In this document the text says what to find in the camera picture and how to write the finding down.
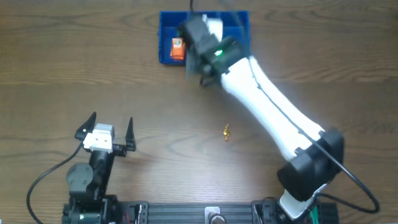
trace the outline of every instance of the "blue box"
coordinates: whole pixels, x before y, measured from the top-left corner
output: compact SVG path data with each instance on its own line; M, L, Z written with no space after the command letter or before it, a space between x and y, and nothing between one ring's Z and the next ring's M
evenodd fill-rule
M198 11L195 13L206 14L208 18L217 18L223 21L223 38L234 36L241 44L244 43L242 29L234 20L231 13L238 13L239 20L244 26L246 36L250 42L250 20L248 11ZM170 58L172 39L177 37L178 26L186 21L192 12L189 11L160 11L159 12L159 62L165 65L185 65L185 61Z

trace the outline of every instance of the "gold figurine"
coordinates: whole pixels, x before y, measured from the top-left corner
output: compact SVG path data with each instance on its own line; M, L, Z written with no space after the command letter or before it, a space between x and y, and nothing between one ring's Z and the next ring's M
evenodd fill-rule
M223 131L223 134L224 134L224 136L225 136L225 141L229 141L229 135L231 134L231 133L229 132L229 130L228 130L228 126L229 126L229 124L226 124L225 129L224 129L224 131Z

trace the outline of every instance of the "small orange object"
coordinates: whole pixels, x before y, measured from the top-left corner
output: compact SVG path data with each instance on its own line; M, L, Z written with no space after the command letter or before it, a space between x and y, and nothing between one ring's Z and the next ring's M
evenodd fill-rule
M185 43L182 38L172 39L172 50L170 57L174 60L184 60L185 57Z

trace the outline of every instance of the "tabletop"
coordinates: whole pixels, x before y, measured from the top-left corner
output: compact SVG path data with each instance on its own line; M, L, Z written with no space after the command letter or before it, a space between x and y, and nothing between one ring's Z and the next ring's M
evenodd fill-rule
M345 136L345 166L381 212L339 205L341 223L398 222L398 2L197 0L196 10L248 10L251 46L275 85L310 119ZM0 220L33 223L31 183L78 145L97 112L123 143L134 118L137 151L116 158L108 194L149 202L250 202L280 197L285 161L250 112L219 86L202 88L158 59L159 11L182 0L0 2ZM230 141L223 130L229 123ZM67 170L34 189L44 223L60 223ZM371 208L339 174L326 192Z

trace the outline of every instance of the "green led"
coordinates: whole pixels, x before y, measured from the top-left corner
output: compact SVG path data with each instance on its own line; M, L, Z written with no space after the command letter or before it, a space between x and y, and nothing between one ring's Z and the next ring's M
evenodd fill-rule
M214 53L214 55L215 56L219 56L219 55L221 55L223 53L223 50L217 50L215 53Z

